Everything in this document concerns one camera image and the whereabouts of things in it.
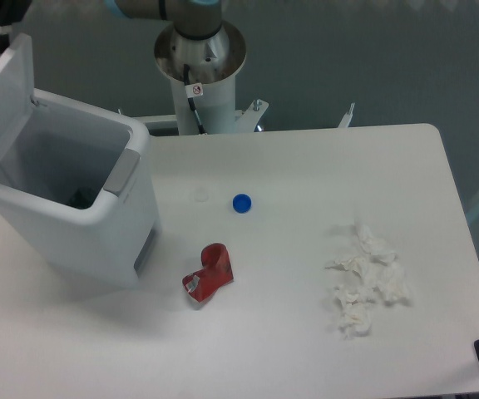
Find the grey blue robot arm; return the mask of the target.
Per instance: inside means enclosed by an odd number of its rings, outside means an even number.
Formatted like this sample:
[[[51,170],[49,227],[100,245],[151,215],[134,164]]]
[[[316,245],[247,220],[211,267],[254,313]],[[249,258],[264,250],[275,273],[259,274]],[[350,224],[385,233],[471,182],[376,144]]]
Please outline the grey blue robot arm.
[[[0,1],[0,54],[10,46],[12,25],[21,22],[31,1]],[[172,22],[190,40],[213,37],[222,26],[221,1],[106,1],[112,13],[131,19]]]

